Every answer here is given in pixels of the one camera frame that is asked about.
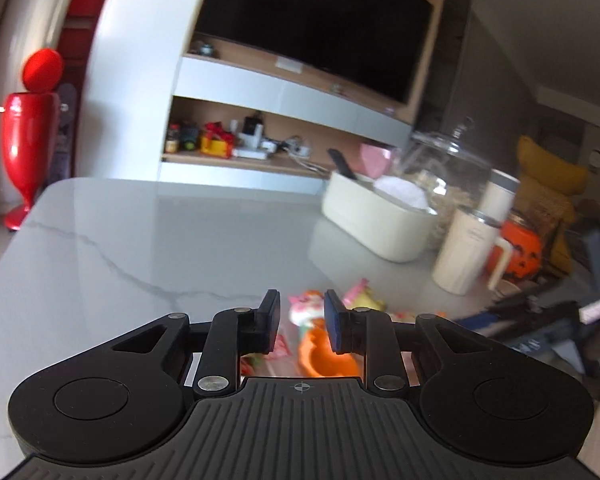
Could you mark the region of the small spice jar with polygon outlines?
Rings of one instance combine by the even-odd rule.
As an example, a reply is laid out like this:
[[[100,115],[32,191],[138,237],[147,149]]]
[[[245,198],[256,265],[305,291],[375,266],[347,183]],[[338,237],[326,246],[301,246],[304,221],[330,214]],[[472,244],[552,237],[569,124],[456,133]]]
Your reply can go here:
[[[166,140],[164,141],[164,152],[166,154],[176,154],[180,150],[181,126],[172,122],[166,129]]]

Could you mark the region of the red pedal trash bin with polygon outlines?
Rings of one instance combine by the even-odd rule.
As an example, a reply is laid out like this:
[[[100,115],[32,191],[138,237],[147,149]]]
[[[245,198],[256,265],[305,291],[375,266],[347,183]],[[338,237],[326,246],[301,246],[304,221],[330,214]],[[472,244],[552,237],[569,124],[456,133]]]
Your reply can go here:
[[[61,102],[57,93],[65,63],[51,48],[35,51],[24,62],[24,89],[3,104],[1,154],[4,168],[22,204],[4,217],[9,231],[21,228],[46,181],[58,131]]]

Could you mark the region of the cream ribbed coffee mug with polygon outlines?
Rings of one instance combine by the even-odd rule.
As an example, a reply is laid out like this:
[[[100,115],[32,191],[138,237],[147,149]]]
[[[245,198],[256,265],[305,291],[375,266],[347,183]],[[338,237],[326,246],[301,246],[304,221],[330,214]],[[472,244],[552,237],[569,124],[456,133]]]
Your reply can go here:
[[[439,252],[431,277],[446,292],[465,295],[486,266],[494,247],[501,253],[486,287],[496,289],[513,257],[514,248],[501,237],[501,225],[482,211],[468,206],[456,208],[448,235]]]

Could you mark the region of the white wall shelf unit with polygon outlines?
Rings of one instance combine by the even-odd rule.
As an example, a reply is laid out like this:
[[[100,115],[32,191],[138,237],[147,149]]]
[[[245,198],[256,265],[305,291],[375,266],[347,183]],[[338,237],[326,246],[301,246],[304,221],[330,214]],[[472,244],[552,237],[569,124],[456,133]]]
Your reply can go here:
[[[141,181],[219,182],[209,167],[162,158],[174,98],[204,104],[209,122],[254,110],[268,133],[319,131],[404,146],[422,102],[444,0],[432,6],[405,101],[395,101],[291,58],[196,32],[204,0],[105,0],[83,90],[76,174]]]

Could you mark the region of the black remote control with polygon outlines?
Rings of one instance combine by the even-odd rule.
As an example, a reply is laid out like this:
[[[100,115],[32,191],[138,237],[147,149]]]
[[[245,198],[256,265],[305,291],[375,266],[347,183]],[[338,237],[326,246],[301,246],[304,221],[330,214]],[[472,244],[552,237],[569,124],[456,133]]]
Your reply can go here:
[[[330,159],[336,166],[338,172],[343,177],[345,177],[349,180],[352,180],[352,181],[358,180],[358,177],[356,176],[354,171],[351,169],[349,163],[347,162],[347,159],[343,156],[343,154],[339,150],[337,150],[336,148],[329,148],[327,150],[327,154],[329,154]]]

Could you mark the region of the orange pumpkin bucket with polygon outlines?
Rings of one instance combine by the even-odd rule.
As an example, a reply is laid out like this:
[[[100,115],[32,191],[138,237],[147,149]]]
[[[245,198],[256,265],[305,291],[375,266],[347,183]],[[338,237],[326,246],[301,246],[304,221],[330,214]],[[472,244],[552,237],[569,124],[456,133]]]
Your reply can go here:
[[[531,280],[542,266],[543,244],[531,222],[519,211],[512,210],[503,223],[501,237],[513,246],[502,279],[512,283]]]

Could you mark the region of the white cabinet table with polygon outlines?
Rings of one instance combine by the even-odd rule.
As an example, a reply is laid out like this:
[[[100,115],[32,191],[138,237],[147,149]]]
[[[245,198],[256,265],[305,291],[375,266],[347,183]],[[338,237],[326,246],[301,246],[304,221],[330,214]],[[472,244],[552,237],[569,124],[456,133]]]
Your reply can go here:
[[[48,188],[16,234],[0,229],[0,478],[22,459],[12,390],[37,370],[170,312],[208,321],[271,288],[345,290],[367,278],[390,306],[454,315],[429,264],[392,264],[327,221],[318,198],[152,182],[72,179]]]

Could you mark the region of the yellow red toy truck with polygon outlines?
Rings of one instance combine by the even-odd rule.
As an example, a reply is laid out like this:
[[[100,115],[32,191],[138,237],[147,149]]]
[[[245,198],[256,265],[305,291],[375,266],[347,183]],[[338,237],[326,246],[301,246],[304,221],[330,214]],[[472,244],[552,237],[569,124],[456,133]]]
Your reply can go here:
[[[235,136],[225,130],[220,122],[207,122],[200,136],[202,154],[229,159],[233,155]]]

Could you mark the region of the black television screen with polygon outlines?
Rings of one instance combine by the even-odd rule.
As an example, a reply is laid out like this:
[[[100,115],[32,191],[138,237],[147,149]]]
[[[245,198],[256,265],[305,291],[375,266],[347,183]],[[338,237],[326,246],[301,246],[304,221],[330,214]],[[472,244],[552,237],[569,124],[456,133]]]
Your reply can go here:
[[[195,29],[402,102],[431,12],[427,0],[204,0]]]

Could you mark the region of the yellow pink mushroom toy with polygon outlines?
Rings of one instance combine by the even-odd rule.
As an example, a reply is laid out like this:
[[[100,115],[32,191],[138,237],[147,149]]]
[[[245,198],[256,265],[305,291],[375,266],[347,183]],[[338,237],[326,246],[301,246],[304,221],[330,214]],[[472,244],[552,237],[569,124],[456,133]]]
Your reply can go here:
[[[342,303],[349,310],[356,308],[369,308],[377,311],[385,311],[384,300],[375,297],[370,288],[370,282],[362,278],[354,284],[342,297]]]

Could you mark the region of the cream tissue box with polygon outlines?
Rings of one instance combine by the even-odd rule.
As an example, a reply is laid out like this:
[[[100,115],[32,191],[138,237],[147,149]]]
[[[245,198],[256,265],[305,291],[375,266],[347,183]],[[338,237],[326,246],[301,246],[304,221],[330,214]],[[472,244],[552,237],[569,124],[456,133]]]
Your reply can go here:
[[[398,205],[339,172],[327,183],[322,213],[370,252],[394,263],[417,259],[437,221],[433,209]]]

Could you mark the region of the glass jar with lid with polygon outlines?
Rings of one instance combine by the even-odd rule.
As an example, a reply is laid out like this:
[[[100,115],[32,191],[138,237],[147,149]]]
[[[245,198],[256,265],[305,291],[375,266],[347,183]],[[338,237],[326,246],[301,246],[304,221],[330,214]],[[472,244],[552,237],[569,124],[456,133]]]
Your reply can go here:
[[[474,127],[466,117],[451,133],[416,131],[400,158],[400,176],[420,186],[437,213],[428,238],[435,252],[448,234],[456,208],[476,208],[490,177],[492,164],[467,143]]]

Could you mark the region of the red snack packet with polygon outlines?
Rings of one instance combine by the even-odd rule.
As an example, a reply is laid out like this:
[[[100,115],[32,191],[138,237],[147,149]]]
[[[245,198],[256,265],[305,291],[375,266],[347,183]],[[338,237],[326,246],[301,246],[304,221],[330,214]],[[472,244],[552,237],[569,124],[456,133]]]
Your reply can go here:
[[[296,361],[286,338],[282,333],[276,335],[274,347],[267,354],[250,353],[240,359],[242,376],[290,377],[297,374]]]

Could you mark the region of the orange plastic toy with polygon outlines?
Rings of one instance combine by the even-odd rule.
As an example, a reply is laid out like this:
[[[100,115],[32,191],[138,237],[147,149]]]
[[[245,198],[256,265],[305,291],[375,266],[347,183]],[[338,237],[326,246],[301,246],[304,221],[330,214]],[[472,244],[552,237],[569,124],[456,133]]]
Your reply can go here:
[[[361,377],[361,367],[352,354],[332,351],[325,322],[322,318],[302,336],[298,349],[299,365],[310,377]]]

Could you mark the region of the pink pig toy figure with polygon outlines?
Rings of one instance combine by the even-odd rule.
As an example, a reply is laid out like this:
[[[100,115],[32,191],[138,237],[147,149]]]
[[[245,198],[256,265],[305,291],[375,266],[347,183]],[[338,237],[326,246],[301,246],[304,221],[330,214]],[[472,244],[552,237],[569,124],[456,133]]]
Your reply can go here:
[[[318,290],[306,290],[298,296],[289,297],[289,321],[303,336],[314,326],[315,320],[324,318],[324,296]]]

